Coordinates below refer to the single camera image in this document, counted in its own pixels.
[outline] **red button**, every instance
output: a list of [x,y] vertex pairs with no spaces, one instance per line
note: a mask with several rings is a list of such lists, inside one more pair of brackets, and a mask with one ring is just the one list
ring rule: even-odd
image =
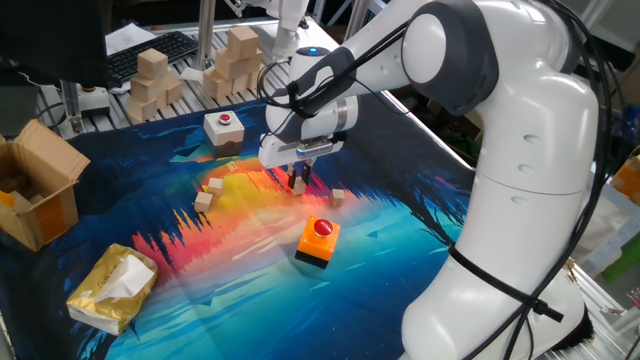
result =
[[320,219],[313,224],[313,229],[316,231],[316,235],[320,237],[327,237],[333,231],[333,225],[331,225],[331,222],[327,220]]

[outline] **colorful mat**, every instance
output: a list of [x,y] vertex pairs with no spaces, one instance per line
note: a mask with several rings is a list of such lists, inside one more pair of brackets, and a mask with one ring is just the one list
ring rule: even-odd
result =
[[[0,235],[0,310],[19,359],[397,359],[404,309],[458,237],[473,173],[410,118],[361,101],[345,148],[318,160],[300,197],[257,159],[260,104],[231,108],[246,128],[233,158],[203,146],[204,113],[73,139],[92,161],[80,223],[38,253]],[[225,192],[199,215],[211,176]],[[330,207],[333,188],[344,207]],[[294,259],[310,214],[342,225],[326,270]],[[114,242],[160,268],[118,338],[65,306]]]

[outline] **white paper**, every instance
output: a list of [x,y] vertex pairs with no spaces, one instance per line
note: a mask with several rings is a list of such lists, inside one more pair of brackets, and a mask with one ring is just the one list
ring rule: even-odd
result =
[[120,30],[114,31],[105,36],[107,43],[107,56],[115,54],[118,51],[128,49],[145,41],[149,41],[156,36],[152,33],[142,30],[134,24],[129,24]]
[[98,303],[107,298],[134,297],[152,277],[153,271],[137,257],[129,255],[116,266],[93,301]]
[[186,68],[182,74],[180,74],[180,80],[194,80],[202,84],[202,76],[202,71],[194,68]]
[[109,89],[109,92],[112,94],[120,95],[126,93],[129,90],[131,90],[131,82],[127,81],[126,83],[123,83],[119,88]]

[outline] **computer monitor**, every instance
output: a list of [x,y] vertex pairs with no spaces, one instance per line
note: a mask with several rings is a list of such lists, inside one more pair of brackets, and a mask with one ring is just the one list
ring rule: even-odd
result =
[[58,79],[107,86],[102,0],[0,1],[0,56]]

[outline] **white tissue paper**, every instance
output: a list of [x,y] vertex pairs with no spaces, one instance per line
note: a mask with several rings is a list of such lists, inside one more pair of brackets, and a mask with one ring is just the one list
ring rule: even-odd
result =
[[153,271],[149,270],[137,257],[129,255],[113,270],[111,277],[96,294],[93,302],[98,303],[107,298],[113,298],[115,301],[119,298],[134,297],[152,277]]

